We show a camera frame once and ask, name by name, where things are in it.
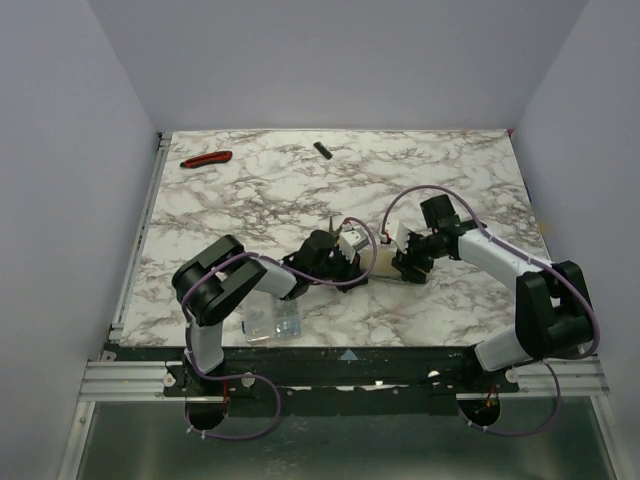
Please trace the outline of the beige umbrella case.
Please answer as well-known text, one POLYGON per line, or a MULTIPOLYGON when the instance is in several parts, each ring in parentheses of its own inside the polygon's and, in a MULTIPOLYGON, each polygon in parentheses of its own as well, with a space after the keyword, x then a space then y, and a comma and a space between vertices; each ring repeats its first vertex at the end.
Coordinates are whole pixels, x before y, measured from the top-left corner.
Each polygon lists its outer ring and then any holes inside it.
POLYGON ((394 250, 378 250, 376 259, 373 259, 373 250, 366 249, 359 253, 360 270, 362 273, 369 271, 369 275, 379 278, 399 279, 401 273, 392 265, 395 258, 394 250))

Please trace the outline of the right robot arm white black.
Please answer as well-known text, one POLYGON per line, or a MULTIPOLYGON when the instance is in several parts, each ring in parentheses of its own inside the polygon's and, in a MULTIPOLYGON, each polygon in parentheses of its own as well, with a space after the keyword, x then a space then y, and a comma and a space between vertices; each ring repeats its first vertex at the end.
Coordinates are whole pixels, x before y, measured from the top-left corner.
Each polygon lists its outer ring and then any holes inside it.
POLYGON ((512 326, 471 347, 470 367, 494 372, 547 357, 574 353, 599 339, 593 308, 580 267, 531 256, 493 235, 476 217, 463 221, 450 198, 439 195, 420 204, 429 235, 421 235, 386 212, 381 241, 393 244, 391 265, 404 281, 424 283, 437 259, 467 262, 515 295, 512 326))

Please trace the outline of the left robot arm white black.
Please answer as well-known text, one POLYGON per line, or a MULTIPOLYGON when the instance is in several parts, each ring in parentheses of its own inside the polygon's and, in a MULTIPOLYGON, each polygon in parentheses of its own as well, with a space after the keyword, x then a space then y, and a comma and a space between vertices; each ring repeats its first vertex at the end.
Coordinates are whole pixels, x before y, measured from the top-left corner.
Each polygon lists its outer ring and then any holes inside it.
POLYGON ((371 245, 362 228, 313 231, 294 253, 268 260, 225 235, 183 264, 171 285, 187 319, 186 357, 208 374, 224 359, 223 321, 252 291, 295 300, 313 284, 347 291, 367 282, 360 251, 371 245))

